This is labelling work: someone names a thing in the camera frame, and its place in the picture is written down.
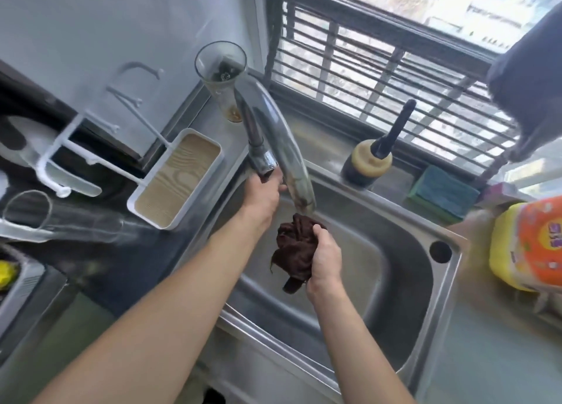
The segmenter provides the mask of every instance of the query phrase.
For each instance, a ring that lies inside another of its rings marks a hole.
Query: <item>dark brown cloth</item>
[[[319,224],[308,216],[294,214],[291,223],[282,223],[277,230],[277,247],[271,256],[275,264],[290,275],[283,286],[283,291],[296,293],[302,284],[312,277],[313,256],[318,246],[313,226]]]

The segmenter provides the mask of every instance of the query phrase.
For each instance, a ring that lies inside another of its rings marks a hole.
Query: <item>person's left arm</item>
[[[33,404],[172,404],[279,203],[282,173],[246,181],[242,208],[192,260],[90,345]]]

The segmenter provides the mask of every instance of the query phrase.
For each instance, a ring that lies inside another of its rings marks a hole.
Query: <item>beige tray bottom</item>
[[[217,145],[187,134],[139,195],[137,213],[161,228],[169,226],[219,153]]]

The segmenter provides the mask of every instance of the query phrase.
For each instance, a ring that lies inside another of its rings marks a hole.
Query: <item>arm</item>
[[[171,404],[269,227],[282,174],[246,182],[240,211],[188,263],[117,320],[34,404]]]
[[[340,248],[320,225],[313,229],[318,248],[307,292],[318,315],[343,400],[349,404],[415,404],[343,288]]]

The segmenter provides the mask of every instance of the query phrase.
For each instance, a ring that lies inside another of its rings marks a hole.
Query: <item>hand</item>
[[[276,167],[267,182],[262,183],[260,177],[253,173],[246,180],[244,202],[240,209],[251,222],[263,232],[271,225],[273,214],[279,205],[279,193],[287,189],[283,183],[283,173]]]
[[[318,238],[318,247],[313,257],[313,276],[306,285],[306,292],[314,303],[314,300],[326,291],[343,290],[343,284],[340,247],[332,234],[320,225],[314,225],[313,231]]]

